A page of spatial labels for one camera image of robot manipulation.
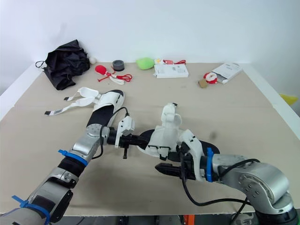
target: white box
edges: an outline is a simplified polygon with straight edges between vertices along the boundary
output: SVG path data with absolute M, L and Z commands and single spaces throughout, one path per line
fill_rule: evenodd
M 188 77 L 188 69 L 184 64 L 154 65 L 156 78 Z
M 220 83 L 227 83 L 230 79 L 234 78 L 243 69 L 235 63 L 224 63 L 218 68 L 212 70 L 217 74 L 217 81 Z

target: table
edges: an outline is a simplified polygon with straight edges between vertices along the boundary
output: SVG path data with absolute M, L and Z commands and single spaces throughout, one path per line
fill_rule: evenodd
M 294 206 L 300 208 L 299 139 L 244 72 L 225 85 L 201 89 L 198 80 L 218 65 L 187 64 L 188 78 L 157 79 L 154 69 L 141 71 L 135 63 L 126 63 L 125 71 L 119 74 L 131 73 L 134 78 L 123 86 L 109 79 L 97 82 L 100 75 L 92 66 L 82 76 L 74 77 L 76 86 L 63 91 L 57 91 L 41 74 L 0 122 L 0 212 L 18 207 L 10 197 L 27 198 L 63 159 L 57 150 L 70 149 L 84 132 L 92 106 L 44 116 L 47 110 L 67 106 L 64 97 L 82 86 L 100 92 L 123 90 L 124 106 L 135 120 L 137 135 L 160 125 L 163 106 L 176 102 L 182 129 L 189 128 L 199 139 L 218 146 L 223 154 L 258 158 L 282 170 L 290 180 Z M 121 117 L 118 115 L 114 126 Z M 180 179 L 154 169 L 161 162 L 158 158 L 136 147 L 128 151 L 128 159 L 122 159 L 122 155 L 122 150 L 105 146 L 104 155 L 90 162 L 80 176 L 65 215 L 215 214 L 232 213 L 240 206 L 224 202 L 197 207 L 186 197 Z M 244 198 L 238 190 L 217 183 L 188 181 L 188 188 L 200 202 Z

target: black wire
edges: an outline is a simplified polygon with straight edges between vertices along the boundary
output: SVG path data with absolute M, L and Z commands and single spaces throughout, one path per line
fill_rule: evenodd
M 232 166 L 226 168 L 219 176 L 219 179 L 224 177 L 229 171 L 231 171 L 232 169 L 238 167 L 238 166 L 241 166 L 241 165 L 244 165 L 245 163 L 249 163 L 249 162 L 258 162 L 260 163 L 260 161 L 256 158 L 251 158 L 251 159 L 246 159 L 246 160 L 243 160 L 241 162 L 238 162 L 236 164 L 233 164 Z M 237 211 L 237 213 L 235 214 L 235 216 L 233 217 L 233 219 L 230 221 L 230 224 L 232 224 L 236 219 L 237 217 L 239 216 L 239 214 L 242 212 L 242 210 L 244 209 L 245 205 L 246 205 L 246 202 L 248 202 L 248 199 L 246 198 L 245 199 L 245 202 L 241 205 L 240 209 Z
M 258 162 L 258 163 L 260 163 L 260 161 L 258 159 L 256 159 L 256 158 L 250 158 L 250 159 L 246 159 L 246 160 L 240 161 L 240 162 L 238 162 L 236 164 L 231 165 L 230 167 L 226 168 L 223 172 L 221 172 L 219 178 L 224 177 L 225 174 L 227 174 L 229 171 L 231 171 L 235 167 L 244 165 L 244 164 L 249 163 L 249 162 Z
M 243 208 L 245 207 L 246 203 L 243 203 L 242 206 L 240 207 L 240 209 L 236 212 L 235 216 L 233 217 L 233 219 L 230 221 L 230 225 L 232 223 L 234 223 L 234 221 L 237 219 L 237 217 L 239 216 L 239 214 L 242 212 Z
M 117 111 L 115 111 L 115 112 L 109 117 L 108 121 L 107 121 L 105 124 L 103 124 L 103 125 L 101 126 L 101 128 L 100 128 L 100 148 L 101 148 L 101 152 L 100 152 L 99 155 L 93 157 L 92 159 L 99 158 L 100 156 L 103 155 L 103 138 L 102 138 L 102 130 L 103 130 L 103 127 L 106 126 L 106 125 L 109 123 L 109 121 L 111 120 L 111 118 L 112 118 L 115 114 L 117 114 L 120 110 L 122 110 L 122 109 L 125 109 L 125 110 L 126 110 L 125 117 L 126 117 L 126 116 L 129 116 L 129 113 L 128 113 L 127 108 L 126 108 L 126 107 L 121 107 L 120 109 L 118 109 Z
M 83 217 L 76 225 L 79 225 L 84 219 L 85 217 Z
M 186 176 L 185 176 L 185 167 L 184 167 L 184 161 L 183 161 L 183 154 L 180 153 L 180 163 L 181 163 L 181 181 L 182 181 L 182 185 L 184 188 L 185 193 L 187 194 L 189 200 L 191 200 L 191 202 L 197 206 L 207 206 L 207 205 L 211 205 L 211 204 L 215 204 L 215 203 L 220 203 L 220 202 L 237 202 L 237 203 L 244 203 L 247 205 L 251 205 L 249 202 L 246 202 L 244 200 L 241 199 L 235 199 L 235 198 L 220 198 L 220 199 L 216 199 L 216 200 L 212 200 L 212 201 L 208 201 L 208 202 L 196 202 L 193 197 L 191 196 L 190 192 L 188 191 L 188 187 L 187 187 L 187 183 L 186 183 Z

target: green toy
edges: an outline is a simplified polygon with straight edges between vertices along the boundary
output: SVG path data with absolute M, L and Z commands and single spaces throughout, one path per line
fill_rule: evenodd
M 154 60 L 148 57 L 139 59 L 135 62 L 137 63 L 137 66 L 142 70 L 146 70 L 154 67 Z

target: gray tape roll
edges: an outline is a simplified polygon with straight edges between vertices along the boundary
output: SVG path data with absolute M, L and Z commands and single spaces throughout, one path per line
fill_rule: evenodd
M 115 60 L 112 62 L 112 67 L 115 71 L 122 71 L 124 70 L 124 62 L 122 60 Z

